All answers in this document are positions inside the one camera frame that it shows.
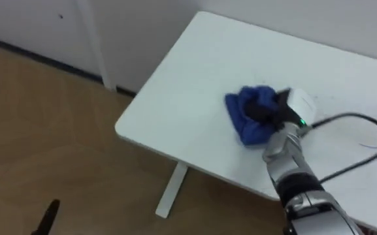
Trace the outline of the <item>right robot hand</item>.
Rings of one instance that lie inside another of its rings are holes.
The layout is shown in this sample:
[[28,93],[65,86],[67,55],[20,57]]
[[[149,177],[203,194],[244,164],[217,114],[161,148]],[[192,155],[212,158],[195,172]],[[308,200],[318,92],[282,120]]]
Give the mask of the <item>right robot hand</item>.
[[244,112],[248,118],[278,131],[285,123],[306,127],[315,120],[317,108],[304,90],[287,88],[273,95],[256,95],[246,102]]

